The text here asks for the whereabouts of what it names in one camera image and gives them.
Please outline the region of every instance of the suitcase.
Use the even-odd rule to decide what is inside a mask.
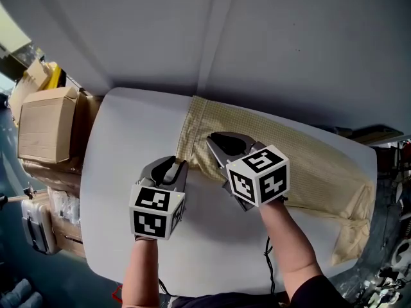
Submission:
[[[22,223],[27,242],[44,254],[60,251],[53,233],[48,194],[38,194],[33,200],[21,202]]]

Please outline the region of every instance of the black sleeve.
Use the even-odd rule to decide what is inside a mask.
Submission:
[[[294,293],[293,308],[346,308],[351,305],[342,298],[331,282],[324,276],[314,276]]]

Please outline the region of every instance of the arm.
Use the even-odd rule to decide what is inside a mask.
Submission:
[[[291,300],[305,281],[322,275],[314,249],[280,201],[274,200],[263,205],[260,213]]]
[[[124,278],[123,307],[158,307],[159,273],[157,241],[136,241]]]

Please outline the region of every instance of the white cube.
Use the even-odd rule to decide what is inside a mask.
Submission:
[[[290,190],[290,161],[274,145],[226,165],[233,194],[260,207]]]
[[[133,185],[130,197],[131,233],[169,239],[184,212],[185,193]]]

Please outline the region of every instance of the beige cloth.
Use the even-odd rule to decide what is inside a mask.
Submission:
[[[333,264],[361,256],[369,237],[375,192],[372,180],[349,157],[265,117],[194,97],[180,135],[177,158],[220,182],[225,179],[206,145],[206,137],[218,131],[244,133],[282,151],[290,159],[287,206],[341,224]]]

